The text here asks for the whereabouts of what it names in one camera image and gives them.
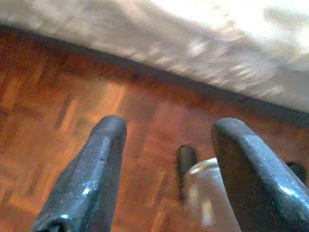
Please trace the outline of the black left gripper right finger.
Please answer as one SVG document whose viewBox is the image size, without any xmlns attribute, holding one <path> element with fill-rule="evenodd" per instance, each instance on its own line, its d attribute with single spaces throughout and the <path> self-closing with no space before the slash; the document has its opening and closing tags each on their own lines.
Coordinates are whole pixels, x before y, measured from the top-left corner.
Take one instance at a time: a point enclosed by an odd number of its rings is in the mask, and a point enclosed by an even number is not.
<svg viewBox="0 0 309 232">
<path fill-rule="evenodd" d="M 238 119 L 223 118 L 211 136 L 243 232 L 308 231 L 308 188 L 254 131 Z"/>
</svg>

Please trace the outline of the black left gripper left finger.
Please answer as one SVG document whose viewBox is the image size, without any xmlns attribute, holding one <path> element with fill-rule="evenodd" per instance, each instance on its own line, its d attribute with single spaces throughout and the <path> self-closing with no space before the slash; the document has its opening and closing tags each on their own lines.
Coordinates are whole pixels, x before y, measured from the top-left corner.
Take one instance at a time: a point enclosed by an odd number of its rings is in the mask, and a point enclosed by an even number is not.
<svg viewBox="0 0 309 232">
<path fill-rule="evenodd" d="M 126 122 L 102 118 L 62 172 L 36 217 L 33 232 L 109 232 L 118 197 Z"/>
</svg>

